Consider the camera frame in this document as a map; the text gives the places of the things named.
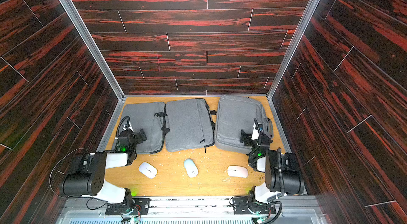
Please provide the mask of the pale blue computer mouse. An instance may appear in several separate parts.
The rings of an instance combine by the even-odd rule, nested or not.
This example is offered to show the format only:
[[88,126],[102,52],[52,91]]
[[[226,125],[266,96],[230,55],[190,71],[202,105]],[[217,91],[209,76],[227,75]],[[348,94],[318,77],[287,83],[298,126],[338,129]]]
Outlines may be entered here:
[[198,175],[198,169],[194,163],[194,161],[190,158],[186,159],[183,162],[183,166],[186,169],[186,172],[190,178],[196,177]]

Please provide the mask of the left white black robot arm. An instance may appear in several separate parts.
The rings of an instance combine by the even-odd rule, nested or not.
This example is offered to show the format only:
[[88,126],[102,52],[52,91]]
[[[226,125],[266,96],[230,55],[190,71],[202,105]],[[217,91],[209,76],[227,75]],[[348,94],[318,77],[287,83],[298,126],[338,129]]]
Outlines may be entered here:
[[116,139],[113,150],[75,155],[59,185],[61,194],[54,194],[60,198],[95,198],[110,206],[124,207],[123,213],[130,214],[134,208],[130,189],[107,182],[105,172],[109,168],[131,165],[137,158],[137,145],[147,138],[143,129],[133,132],[130,117],[125,116],[117,128]]

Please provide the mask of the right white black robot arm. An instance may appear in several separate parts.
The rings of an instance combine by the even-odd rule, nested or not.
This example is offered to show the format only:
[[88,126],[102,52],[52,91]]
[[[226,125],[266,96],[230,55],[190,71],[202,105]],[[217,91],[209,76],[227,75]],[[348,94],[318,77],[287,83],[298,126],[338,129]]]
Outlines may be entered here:
[[247,135],[241,131],[241,142],[252,147],[249,166],[265,173],[265,182],[249,192],[249,206],[266,205],[286,194],[303,193],[304,181],[296,156],[291,153],[283,154],[281,148],[271,150],[271,137],[257,119],[254,119],[252,134]]

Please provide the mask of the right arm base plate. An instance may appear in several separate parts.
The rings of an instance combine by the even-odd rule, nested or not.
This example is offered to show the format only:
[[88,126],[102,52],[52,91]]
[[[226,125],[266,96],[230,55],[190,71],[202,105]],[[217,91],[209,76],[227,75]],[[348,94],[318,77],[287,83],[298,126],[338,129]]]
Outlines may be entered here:
[[248,196],[234,196],[230,199],[234,214],[275,214],[274,206],[249,199]]

